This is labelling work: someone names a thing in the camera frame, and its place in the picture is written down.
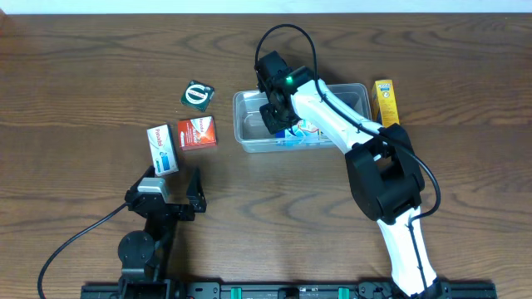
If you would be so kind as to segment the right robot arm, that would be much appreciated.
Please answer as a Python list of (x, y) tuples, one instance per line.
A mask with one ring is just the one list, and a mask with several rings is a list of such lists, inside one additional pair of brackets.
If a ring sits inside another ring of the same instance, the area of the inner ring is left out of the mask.
[(257, 57), (258, 88), (268, 102), (260, 109), (270, 133), (308, 120), (343, 153), (352, 196), (381, 230), (392, 263), (392, 280), (410, 298), (440, 294), (436, 271), (421, 230), (421, 191), (428, 167), (415, 155), (407, 132), (358, 114), (334, 95), (316, 71), (297, 70), (272, 51)]

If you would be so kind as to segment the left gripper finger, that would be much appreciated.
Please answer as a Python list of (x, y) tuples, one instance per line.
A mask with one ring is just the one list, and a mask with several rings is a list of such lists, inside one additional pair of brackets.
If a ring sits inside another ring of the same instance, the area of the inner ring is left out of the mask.
[(139, 181), (141, 182), (144, 178), (154, 178), (155, 177), (155, 167), (150, 165), (148, 169), (141, 175)]
[(207, 208), (206, 198), (201, 183), (200, 169), (196, 168), (191, 176), (186, 197), (196, 213), (205, 213)]

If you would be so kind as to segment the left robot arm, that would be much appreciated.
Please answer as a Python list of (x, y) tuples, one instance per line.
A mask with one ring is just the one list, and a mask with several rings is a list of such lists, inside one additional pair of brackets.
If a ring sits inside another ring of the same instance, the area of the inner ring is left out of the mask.
[(145, 219), (142, 230), (127, 233), (118, 246), (122, 263), (119, 298), (185, 298), (183, 284), (166, 276), (179, 222), (193, 221), (207, 203), (196, 169), (186, 189), (188, 203), (172, 203), (165, 180), (150, 166), (126, 191), (127, 208)]

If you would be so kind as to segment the yellow cough syrup box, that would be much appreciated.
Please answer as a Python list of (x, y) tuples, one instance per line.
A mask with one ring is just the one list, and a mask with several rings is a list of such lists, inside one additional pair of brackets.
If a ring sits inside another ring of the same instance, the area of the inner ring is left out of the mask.
[(372, 119), (384, 127), (400, 124), (392, 80), (375, 81), (371, 97)]

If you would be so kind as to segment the white Panadol box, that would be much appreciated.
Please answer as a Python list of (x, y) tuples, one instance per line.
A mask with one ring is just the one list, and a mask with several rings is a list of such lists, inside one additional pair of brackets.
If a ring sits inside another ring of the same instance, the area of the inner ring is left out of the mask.
[(157, 176), (164, 176), (179, 170), (173, 138), (168, 125), (160, 125), (146, 131), (150, 153)]

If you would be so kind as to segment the blue fever patch box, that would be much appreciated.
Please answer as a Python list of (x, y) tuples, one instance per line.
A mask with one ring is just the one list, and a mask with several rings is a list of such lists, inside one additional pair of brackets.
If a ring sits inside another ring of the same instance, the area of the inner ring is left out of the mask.
[(279, 131), (274, 136), (288, 145), (329, 141), (329, 138), (308, 120), (300, 120), (296, 125)]

